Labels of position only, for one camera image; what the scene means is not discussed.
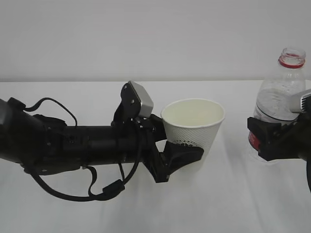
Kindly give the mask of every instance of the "black robotic arm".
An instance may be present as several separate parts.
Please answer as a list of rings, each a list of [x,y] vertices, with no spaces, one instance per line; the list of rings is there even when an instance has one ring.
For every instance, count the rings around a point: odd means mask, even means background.
[[[31,116],[45,100],[63,107],[75,119],[75,126],[63,120],[43,115]],[[71,201],[109,200],[117,196],[132,178],[142,162],[156,183],[167,182],[179,168],[199,161],[203,149],[191,145],[166,142],[159,152],[156,142],[166,139],[162,119],[153,115],[153,102],[145,89],[135,82],[126,83],[121,91],[121,103],[110,126],[78,126],[74,115],[61,103],[44,98],[33,107],[10,98],[0,100],[0,158],[18,163],[48,193]],[[122,163],[134,163],[125,176]],[[122,180],[92,194],[97,173],[93,165],[119,164]],[[76,197],[50,188],[40,175],[87,168],[92,173],[88,196]]]

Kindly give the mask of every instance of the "water bottle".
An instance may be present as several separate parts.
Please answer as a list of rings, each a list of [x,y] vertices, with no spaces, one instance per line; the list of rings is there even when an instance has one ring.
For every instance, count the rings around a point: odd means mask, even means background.
[[[306,90],[303,66],[306,53],[298,48],[285,48],[278,59],[277,70],[262,83],[257,95],[254,118],[270,123],[290,124],[299,114],[289,110],[288,98]],[[250,132],[251,146],[258,150],[260,141]]]

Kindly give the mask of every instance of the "wire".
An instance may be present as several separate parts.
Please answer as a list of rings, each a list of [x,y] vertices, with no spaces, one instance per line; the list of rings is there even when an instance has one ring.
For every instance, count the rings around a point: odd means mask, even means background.
[[[120,173],[121,173],[121,176],[122,176],[122,181],[124,181],[124,179],[125,179],[124,170],[123,170],[123,167],[122,167],[122,164],[121,164],[120,161],[118,162],[118,165],[119,165],[119,168],[120,168]]]
[[[140,162],[140,158],[141,158],[141,151],[142,151],[142,135],[139,129],[139,126],[137,124],[137,122],[135,123],[135,128],[136,128],[136,133],[138,135],[137,141],[138,141],[138,149],[137,149],[137,156],[136,156],[136,160],[134,162],[134,165],[130,171],[130,173],[127,175],[127,177],[124,179],[123,184],[125,185],[126,183],[128,183],[130,181],[130,179],[133,177],[134,173],[136,172],[136,169],[138,167],[138,164]]]
[[[309,189],[311,191],[311,158],[307,158],[307,182]]]
[[[37,110],[40,107],[42,102],[44,102],[46,100],[53,101],[54,103],[57,103],[59,106],[61,106],[67,113],[69,113],[70,116],[72,116],[72,118],[74,119],[74,122],[75,122],[75,127],[78,126],[78,121],[77,121],[77,118],[74,116],[74,114],[72,114],[71,111],[69,111],[68,108],[66,108],[63,104],[61,104],[57,100],[54,100],[54,99],[49,98],[49,97],[45,97],[45,98],[40,99],[34,106],[29,107],[29,108],[25,108],[24,111],[26,111],[26,112],[34,112],[35,110]]]

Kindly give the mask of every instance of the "white tabletop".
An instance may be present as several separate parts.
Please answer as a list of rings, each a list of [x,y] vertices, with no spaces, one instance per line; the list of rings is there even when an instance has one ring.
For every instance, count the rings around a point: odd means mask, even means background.
[[[52,97],[68,107],[79,125],[109,125],[120,102],[120,82],[1,83],[0,98],[28,106]],[[143,165],[118,197],[77,203],[43,191],[19,165],[0,161],[1,233],[309,233],[311,193],[302,160],[264,163],[247,148],[246,119],[252,115],[260,81],[144,82],[159,115],[185,98],[219,102],[226,119],[202,169],[190,178],[181,171],[156,184]],[[73,120],[46,102],[36,113]],[[125,172],[131,168],[125,165]],[[97,166],[93,192],[120,178],[117,165]],[[86,170],[44,179],[58,191],[87,195]]]

